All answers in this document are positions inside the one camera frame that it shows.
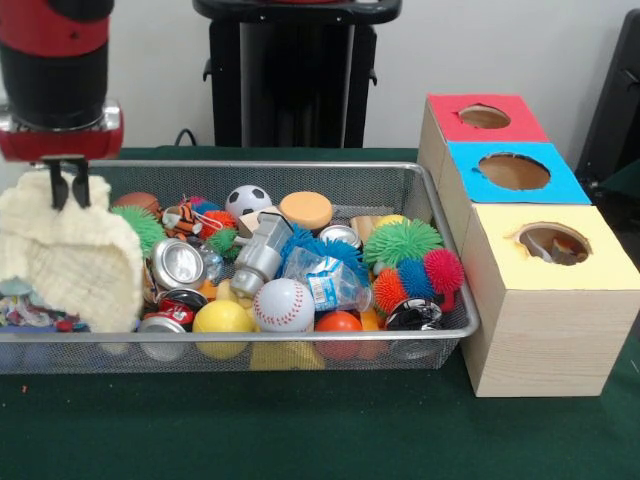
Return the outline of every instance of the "wire mesh tray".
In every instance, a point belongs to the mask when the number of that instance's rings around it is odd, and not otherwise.
[[[334,204],[333,223],[400,213],[432,223],[455,251],[433,180],[412,163],[117,160],[92,167],[111,184],[112,198],[146,191],[165,206],[183,194],[224,204],[243,184],[262,186],[274,202],[294,191],[317,191]],[[478,318],[465,284],[444,328],[425,332],[2,334],[0,373],[437,369],[477,329]]]

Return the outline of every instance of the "soccer ball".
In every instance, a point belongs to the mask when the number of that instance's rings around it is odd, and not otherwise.
[[[273,206],[271,198],[262,188],[255,185],[243,185],[236,188],[227,197],[226,210],[238,220],[243,215]]]

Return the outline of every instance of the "box hole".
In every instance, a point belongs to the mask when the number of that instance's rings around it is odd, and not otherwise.
[[[479,103],[460,110],[459,115],[462,123],[486,130],[505,128],[511,124],[509,115],[502,110]]]
[[[531,157],[497,153],[480,160],[480,171],[492,183],[509,190],[536,190],[545,187],[551,174]]]
[[[534,257],[557,265],[576,265],[590,254],[589,242],[575,230],[563,225],[539,223],[521,230],[516,239]]]

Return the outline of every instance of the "white cloth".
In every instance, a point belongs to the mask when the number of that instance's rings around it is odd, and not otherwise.
[[[92,332],[130,332],[142,306],[138,236],[108,211],[111,187],[91,176],[91,207],[51,206],[48,171],[24,174],[0,197],[0,281],[18,277]]]

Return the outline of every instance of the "shape sorter box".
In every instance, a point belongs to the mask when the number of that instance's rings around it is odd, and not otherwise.
[[[459,251],[472,203],[590,205],[550,143],[449,143],[440,200]]]
[[[544,130],[516,95],[429,95],[422,124],[419,163],[440,185],[448,142],[546,143]]]
[[[566,261],[560,245],[577,256]],[[462,344],[477,396],[602,392],[640,307],[640,274],[597,208],[474,205],[462,261],[481,317]]]

